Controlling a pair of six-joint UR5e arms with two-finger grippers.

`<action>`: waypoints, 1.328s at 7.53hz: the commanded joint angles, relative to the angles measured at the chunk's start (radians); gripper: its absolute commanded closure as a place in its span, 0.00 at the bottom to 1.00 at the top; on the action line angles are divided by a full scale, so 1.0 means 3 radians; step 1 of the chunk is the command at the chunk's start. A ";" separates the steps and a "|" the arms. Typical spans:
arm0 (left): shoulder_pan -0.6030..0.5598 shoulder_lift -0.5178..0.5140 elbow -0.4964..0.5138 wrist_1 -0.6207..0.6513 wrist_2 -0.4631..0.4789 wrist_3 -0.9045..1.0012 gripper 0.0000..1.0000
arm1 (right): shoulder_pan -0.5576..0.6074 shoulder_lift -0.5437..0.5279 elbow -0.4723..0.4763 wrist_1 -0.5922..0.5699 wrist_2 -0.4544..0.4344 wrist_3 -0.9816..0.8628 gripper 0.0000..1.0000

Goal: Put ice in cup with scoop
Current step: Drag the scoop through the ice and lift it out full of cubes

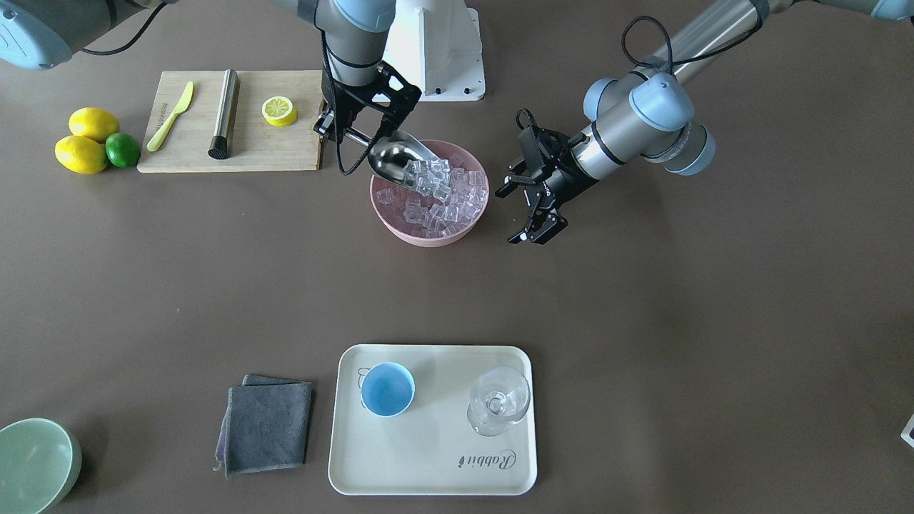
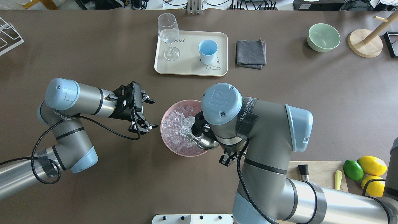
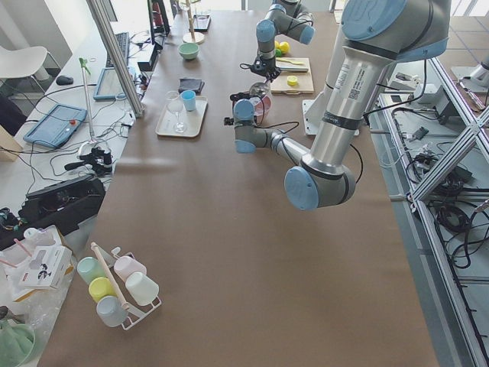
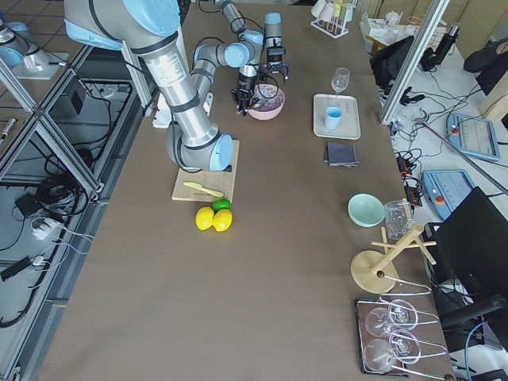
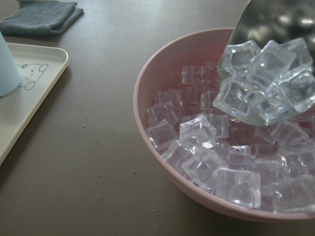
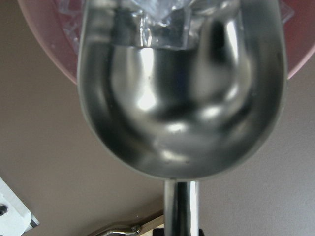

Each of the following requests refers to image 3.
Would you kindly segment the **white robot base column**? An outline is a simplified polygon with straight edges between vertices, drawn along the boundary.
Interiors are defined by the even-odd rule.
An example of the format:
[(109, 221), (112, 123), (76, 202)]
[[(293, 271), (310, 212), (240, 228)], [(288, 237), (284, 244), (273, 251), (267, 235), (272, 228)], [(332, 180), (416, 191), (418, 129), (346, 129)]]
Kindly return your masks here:
[(344, 42), (345, 36), (342, 29), (339, 28), (336, 34), (334, 47), (332, 48), (332, 56), (323, 91), (320, 92), (314, 100), (303, 100), (303, 121), (306, 135), (316, 135), (319, 130), (322, 117), (345, 60), (345, 52), (343, 51)]

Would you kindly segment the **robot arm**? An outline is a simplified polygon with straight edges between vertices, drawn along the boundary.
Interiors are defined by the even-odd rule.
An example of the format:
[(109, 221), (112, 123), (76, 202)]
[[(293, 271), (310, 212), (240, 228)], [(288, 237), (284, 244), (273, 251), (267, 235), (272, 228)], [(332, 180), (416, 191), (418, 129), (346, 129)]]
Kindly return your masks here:
[(442, 54), (448, 43), (450, 7), (448, 1), (346, 2), (325, 88), (316, 98), (319, 129), (312, 147), (278, 130), (258, 128), (252, 102), (239, 99), (233, 107), (236, 150), (270, 148), (291, 160), (284, 187), (298, 209), (346, 202), (355, 191), (355, 178), (343, 158), (377, 95), (381, 74), (396, 63)]
[(313, 15), (301, 1), (272, 1), (264, 19), (256, 25), (257, 56), (252, 73), (274, 81), (281, 73), (276, 66), (275, 37), (285, 35), (309, 44), (315, 34)]

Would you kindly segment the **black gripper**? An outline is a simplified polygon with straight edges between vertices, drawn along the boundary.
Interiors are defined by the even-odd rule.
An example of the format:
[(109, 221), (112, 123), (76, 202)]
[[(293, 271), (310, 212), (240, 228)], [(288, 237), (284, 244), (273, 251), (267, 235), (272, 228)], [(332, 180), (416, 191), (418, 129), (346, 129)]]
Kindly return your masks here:
[(260, 56), (259, 59), (260, 59), (259, 71), (261, 73), (265, 73), (266, 81), (271, 81), (271, 76), (279, 76), (281, 74), (281, 68), (276, 67), (275, 57), (267, 59), (264, 56)]

